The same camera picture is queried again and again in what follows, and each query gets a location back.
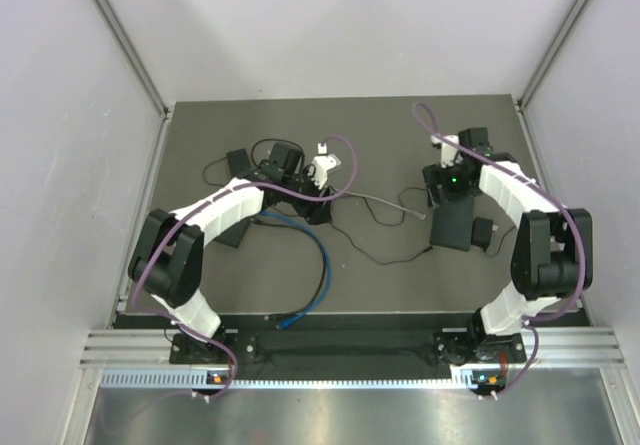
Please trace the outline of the black network switch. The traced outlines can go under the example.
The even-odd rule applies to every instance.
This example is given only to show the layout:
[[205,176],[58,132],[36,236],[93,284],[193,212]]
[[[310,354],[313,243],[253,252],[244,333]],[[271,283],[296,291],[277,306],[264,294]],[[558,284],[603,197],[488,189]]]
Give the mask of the black network switch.
[[467,252],[471,248],[474,199],[445,202],[433,210],[430,244]]
[[222,245],[238,249],[250,225],[251,219],[246,218],[225,230],[215,241]]

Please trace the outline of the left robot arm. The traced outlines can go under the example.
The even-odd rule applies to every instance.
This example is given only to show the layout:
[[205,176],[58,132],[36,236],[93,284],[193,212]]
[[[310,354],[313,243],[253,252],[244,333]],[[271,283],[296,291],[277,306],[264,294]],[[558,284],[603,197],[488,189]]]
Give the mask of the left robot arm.
[[234,226],[281,202],[310,225],[329,221],[327,184],[339,158],[319,144],[311,162],[294,146],[277,142],[270,155],[233,174],[219,191],[194,204],[145,219],[128,276],[187,331],[176,344],[206,362],[220,359],[227,339],[220,316],[200,290],[205,247]]

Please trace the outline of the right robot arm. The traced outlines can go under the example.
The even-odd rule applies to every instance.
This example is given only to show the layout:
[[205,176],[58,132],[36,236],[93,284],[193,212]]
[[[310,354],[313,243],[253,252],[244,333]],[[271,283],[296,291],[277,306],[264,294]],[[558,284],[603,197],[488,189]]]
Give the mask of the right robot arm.
[[488,248],[493,222],[475,215],[479,195],[494,200],[517,232],[508,284],[471,315],[464,331],[435,334],[437,353],[454,366],[502,356],[514,360],[516,337],[525,325],[590,287],[592,217],[545,195],[510,154],[493,150],[484,128],[434,136],[431,143],[440,158],[423,169],[432,210],[430,245]]

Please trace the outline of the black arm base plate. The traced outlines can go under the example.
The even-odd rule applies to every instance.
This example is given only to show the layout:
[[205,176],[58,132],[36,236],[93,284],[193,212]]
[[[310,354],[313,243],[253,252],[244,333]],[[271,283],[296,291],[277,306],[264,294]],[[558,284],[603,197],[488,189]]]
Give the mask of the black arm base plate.
[[490,335],[477,313],[226,315],[213,339],[255,364],[283,356],[415,358],[430,367],[526,361],[520,332]]

